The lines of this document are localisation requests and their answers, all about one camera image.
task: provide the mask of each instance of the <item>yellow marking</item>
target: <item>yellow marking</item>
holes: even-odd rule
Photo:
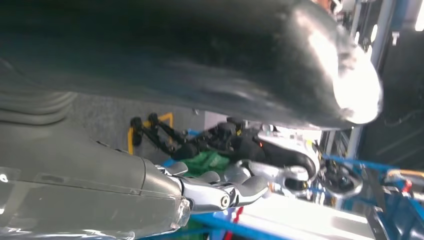
[[[390,171],[387,172],[388,176],[393,176],[393,175],[412,175],[412,176],[417,176],[417,177],[422,177],[424,178],[424,172],[422,171],[414,171],[414,170],[403,170],[403,169],[392,169]]]
[[[133,155],[134,153],[134,148],[133,148],[133,134],[134,134],[134,129],[132,127],[130,127],[128,129],[128,153]]]
[[[169,120],[169,126],[171,128],[174,127],[174,115],[172,112],[168,112],[165,113],[164,115],[161,115],[158,117],[159,121],[166,121]],[[150,127],[150,122],[149,121],[144,121],[143,122],[143,126],[145,126],[146,128]],[[127,139],[128,139],[128,153],[133,155],[134,154],[134,147],[133,147],[133,136],[134,136],[134,129],[132,127],[130,127],[128,129],[128,133],[127,133]]]

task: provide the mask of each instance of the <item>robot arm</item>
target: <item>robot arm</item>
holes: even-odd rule
[[[134,239],[216,211],[199,190],[229,207],[261,194],[91,141],[66,120],[69,92],[301,129],[350,128],[382,109],[363,51],[309,0],[2,0],[0,26],[2,239]]]

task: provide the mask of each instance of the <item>metal pole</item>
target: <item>metal pole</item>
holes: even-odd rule
[[[377,34],[372,44],[371,63],[377,69],[380,58],[386,42],[386,36],[391,26],[391,18],[395,6],[395,0],[383,0],[381,4],[380,14],[377,21]],[[356,158],[358,145],[361,139],[363,127],[355,127],[350,134],[349,144],[347,146],[347,158]]]
[[[352,26],[350,28],[350,36],[352,38],[355,37],[357,30],[358,30],[359,17],[361,15],[361,9],[362,9],[362,2],[357,1],[356,5],[355,5],[355,14],[353,15],[353,20],[352,20]]]
[[[331,155],[332,153],[332,148],[333,148],[333,142],[334,142],[334,136],[336,135],[336,131],[330,131],[328,133],[328,141],[327,141],[327,146],[325,148],[325,154],[327,155]]]

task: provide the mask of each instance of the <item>floor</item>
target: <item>floor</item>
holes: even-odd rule
[[[172,113],[173,127],[178,130],[191,128],[199,131],[205,127],[205,112],[196,114],[190,108],[80,94],[72,105],[69,118],[80,123],[94,141],[101,141],[114,149],[128,150],[128,129],[132,117],[146,120],[155,112],[159,116]],[[134,148],[134,155],[144,157],[154,164],[161,164],[169,157],[156,150],[147,139]]]

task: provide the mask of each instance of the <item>red light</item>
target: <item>red light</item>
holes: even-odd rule
[[[411,180],[407,179],[405,182],[405,186],[402,189],[402,193],[408,193],[411,190],[412,182]]]

